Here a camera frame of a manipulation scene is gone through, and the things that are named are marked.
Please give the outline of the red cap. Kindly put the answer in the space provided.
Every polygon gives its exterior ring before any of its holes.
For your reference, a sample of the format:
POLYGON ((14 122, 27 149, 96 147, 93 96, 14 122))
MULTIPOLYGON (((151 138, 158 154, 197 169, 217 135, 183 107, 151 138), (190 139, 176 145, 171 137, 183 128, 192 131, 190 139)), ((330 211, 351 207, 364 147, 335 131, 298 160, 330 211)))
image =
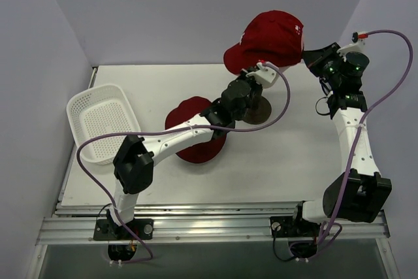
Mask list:
POLYGON ((288 12, 270 10, 252 19, 238 43, 225 51, 223 64, 233 74, 259 61, 289 67, 301 61, 303 49, 303 23, 288 12))

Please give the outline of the dark red knit hat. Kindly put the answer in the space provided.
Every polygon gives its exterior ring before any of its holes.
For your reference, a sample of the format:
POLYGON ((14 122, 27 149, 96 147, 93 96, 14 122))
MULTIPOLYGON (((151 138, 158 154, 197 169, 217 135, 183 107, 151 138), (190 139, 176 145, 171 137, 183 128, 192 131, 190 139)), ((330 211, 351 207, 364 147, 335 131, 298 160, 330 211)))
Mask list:
MULTIPOLYGON (((211 101, 206 98, 194 96, 182 101, 176 108, 172 109, 165 119, 165 129, 170 129, 176 125, 179 125, 186 120, 194 117, 196 114, 200 114, 204 109, 211 105, 211 101)), ((215 158, 222 150, 227 136, 211 140, 210 142, 203 142, 196 144, 192 147, 186 148, 176 155, 190 163, 206 163, 215 158)))

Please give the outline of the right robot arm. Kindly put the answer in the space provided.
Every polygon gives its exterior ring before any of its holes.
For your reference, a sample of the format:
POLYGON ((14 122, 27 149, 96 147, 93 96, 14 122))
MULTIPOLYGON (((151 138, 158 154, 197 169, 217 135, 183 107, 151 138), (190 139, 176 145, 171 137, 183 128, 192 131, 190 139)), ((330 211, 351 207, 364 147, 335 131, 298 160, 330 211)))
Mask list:
POLYGON ((294 233, 305 235, 314 223, 331 219, 371 223, 383 208, 392 184, 381 176, 366 130, 368 106, 361 88, 370 60, 356 44, 340 47, 336 43, 306 50, 302 59, 327 92, 329 116, 338 134, 342 173, 322 198, 303 202, 302 212, 291 217, 290 227, 294 233))

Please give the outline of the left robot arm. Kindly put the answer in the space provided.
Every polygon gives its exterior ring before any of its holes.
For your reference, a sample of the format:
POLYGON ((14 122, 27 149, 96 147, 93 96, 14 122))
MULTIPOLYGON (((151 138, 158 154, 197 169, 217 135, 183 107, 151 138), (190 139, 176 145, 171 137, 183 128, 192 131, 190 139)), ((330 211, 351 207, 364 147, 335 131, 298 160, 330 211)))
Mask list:
POLYGON ((179 124, 160 133, 126 135, 113 160, 117 185, 108 214, 108 232, 116 239, 127 238, 138 195, 153 182, 154 167, 171 155, 201 144, 205 146, 203 157, 211 158, 211 148, 220 148, 227 133, 236 131, 236 123, 249 110, 258 108, 263 90, 253 77, 237 78, 220 98, 179 124))

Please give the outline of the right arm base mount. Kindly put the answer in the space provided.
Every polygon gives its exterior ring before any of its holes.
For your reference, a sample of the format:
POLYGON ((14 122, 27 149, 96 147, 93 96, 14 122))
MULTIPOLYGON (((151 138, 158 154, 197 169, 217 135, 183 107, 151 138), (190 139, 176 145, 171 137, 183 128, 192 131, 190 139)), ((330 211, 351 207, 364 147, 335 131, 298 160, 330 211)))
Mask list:
POLYGON ((270 233, 272 236, 272 251, 276 259, 288 263, 291 261, 305 260, 319 252, 319 232, 321 225, 307 222, 292 216, 271 216, 270 233), (287 239, 288 257, 281 257, 276 249, 278 239, 287 239))

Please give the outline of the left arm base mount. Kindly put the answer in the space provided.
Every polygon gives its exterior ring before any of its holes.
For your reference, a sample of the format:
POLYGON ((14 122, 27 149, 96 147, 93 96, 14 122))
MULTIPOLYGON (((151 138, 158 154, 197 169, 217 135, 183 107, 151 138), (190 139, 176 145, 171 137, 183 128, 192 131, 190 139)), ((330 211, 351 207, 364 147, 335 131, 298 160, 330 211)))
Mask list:
MULTIPOLYGON (((141 240, 151 240, 153 238, 152 219, 134 219, 127 223, 128 228, 141 240)), ((95 222, 93 240, 108 242, 106 254, 109 260, 119 264, 134 263, 136 252, 138 251, 138 240, 123 226, 118 226, 110 220, 99 219, 95 222)))

